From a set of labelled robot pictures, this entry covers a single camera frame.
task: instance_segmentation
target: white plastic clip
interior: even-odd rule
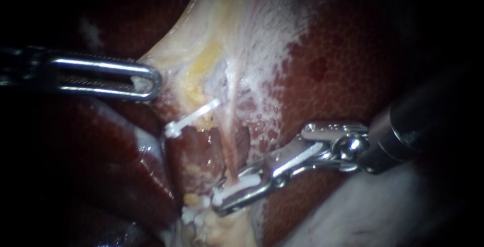
[[[220,105],[219,99],[214,99],[209,103],[203,105],[202,107],[198,108],[195,112],[187,115],[186,117],[182,118],[180,121],[175,122],[172,121],[165,126],[165,135],[167,138],[177,138],[182,135],[181,131],[186,126],[191,125],[196,119],[205,115],[210,110],[216,108]]]

